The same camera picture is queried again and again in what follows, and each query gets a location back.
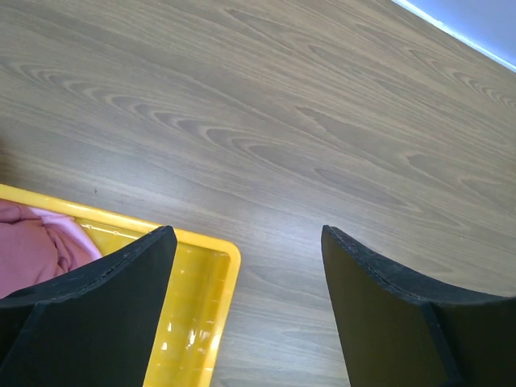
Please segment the light pink t shirt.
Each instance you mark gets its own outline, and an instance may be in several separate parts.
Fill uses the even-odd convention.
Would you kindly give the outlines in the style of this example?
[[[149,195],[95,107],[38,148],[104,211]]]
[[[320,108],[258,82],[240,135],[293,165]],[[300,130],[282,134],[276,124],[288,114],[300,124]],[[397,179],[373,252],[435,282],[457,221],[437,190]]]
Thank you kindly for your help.
[[[71,216],[1,201],[1,297],[102,257]]]

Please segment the yellow plastic basket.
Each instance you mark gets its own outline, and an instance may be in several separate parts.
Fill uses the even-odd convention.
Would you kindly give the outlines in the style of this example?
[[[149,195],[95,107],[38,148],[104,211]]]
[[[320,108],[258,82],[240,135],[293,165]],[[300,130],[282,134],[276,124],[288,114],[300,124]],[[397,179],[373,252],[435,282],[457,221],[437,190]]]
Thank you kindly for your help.
[[[75,218],[107,255],[156,229],[155,223],[1,186],[8,201]],[[208,386],[231,306],[241,255],[226,240],[177,229],[177,250],[144,386]]]

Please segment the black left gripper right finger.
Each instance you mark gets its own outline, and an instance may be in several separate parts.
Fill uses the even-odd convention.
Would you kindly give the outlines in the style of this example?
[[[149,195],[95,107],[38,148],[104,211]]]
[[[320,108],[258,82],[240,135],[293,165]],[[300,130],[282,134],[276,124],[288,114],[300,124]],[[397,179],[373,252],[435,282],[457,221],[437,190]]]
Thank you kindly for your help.
[[[514,385],[514,298],[438,281],[336,227],[321,246],[351,385]]]

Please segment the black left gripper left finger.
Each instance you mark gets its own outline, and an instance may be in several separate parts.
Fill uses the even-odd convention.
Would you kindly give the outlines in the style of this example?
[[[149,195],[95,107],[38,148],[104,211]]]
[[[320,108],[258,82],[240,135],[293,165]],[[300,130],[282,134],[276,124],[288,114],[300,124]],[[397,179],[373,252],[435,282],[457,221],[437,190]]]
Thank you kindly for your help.
[[[1,300],[3,386],[141,386],[177,237],[158,227]]]

